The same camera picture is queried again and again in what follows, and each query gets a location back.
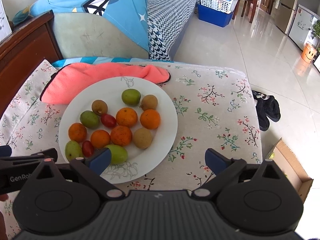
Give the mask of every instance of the white paper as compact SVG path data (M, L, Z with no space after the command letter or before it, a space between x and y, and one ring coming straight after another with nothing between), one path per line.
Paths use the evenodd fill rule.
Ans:
M0 0L0 43L12 33L9 21L4 12L2 0Z

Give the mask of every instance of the tablecloth flower pattern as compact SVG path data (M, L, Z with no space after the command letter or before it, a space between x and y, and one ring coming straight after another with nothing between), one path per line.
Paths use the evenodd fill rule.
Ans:
M143 177L135 178L135 164L128 160L114 176L131 176L132 181L117 184L124 192L139 190L186 189L192 191L214 178L204 162L207 148L227 158L243 158L261 163L260 130L247 78L232 69L182 63L153 62L166 68L171 79L159 86L169 95L178 117L178 132L164 160ZM8 144L12 156L30 155L51 147L63 163L58 131L67 106L39 101L41 91L56 72L44 61L27 79L0 120L0 145ZM8 238L19 232L12 215L12 203L0 203Z

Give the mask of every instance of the white flower drawing on plate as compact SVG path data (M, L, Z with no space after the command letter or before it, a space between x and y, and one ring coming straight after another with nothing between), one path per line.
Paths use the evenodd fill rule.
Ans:
M123 164L111 164L109 165L104 172L101 174L102 176L109 175L111 176L110 180L114 177L132 177L138 174L137 163L125 162Z

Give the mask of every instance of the pink towel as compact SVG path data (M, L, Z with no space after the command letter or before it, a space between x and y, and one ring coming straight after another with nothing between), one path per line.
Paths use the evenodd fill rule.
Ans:
M153 65L145 67L120 63L72 63L52 76L44 88L40 100L49 104L69 104L77 94L90 85L113 77L139 77L155 84L169 80L169 72Z

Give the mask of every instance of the blue striped cloth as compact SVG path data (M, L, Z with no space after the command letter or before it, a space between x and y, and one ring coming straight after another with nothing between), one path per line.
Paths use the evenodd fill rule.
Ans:
M76 57L76 58L68 58L58 60L52 63L52 66L57 70L76 62L83 62L88 64L97 65L105 62L143 62L143 61L164 61L171 62L173 61L165 61L165 60L157 60L157 59L141 59L141 58L122 58L122 57Z

